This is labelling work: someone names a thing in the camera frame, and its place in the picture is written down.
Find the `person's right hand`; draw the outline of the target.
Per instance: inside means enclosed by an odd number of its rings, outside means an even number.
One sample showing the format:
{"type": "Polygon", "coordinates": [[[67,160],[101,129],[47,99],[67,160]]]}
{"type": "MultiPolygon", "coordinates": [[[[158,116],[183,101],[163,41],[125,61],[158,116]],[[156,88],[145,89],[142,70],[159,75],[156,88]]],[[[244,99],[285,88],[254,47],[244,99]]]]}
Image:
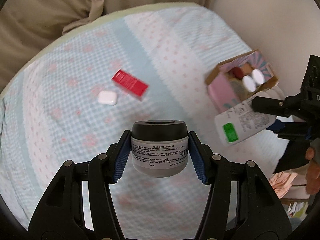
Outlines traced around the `person's right hand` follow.
{"type": "Polygon", "coordinates": [[[313,195],[319,192],[320,189],[320,169],[319,165],[313,160],[315,150],[309,147],[306,151],[305,157],[309,160],[309,167],[306,173],[306,192],[313,195]]]}

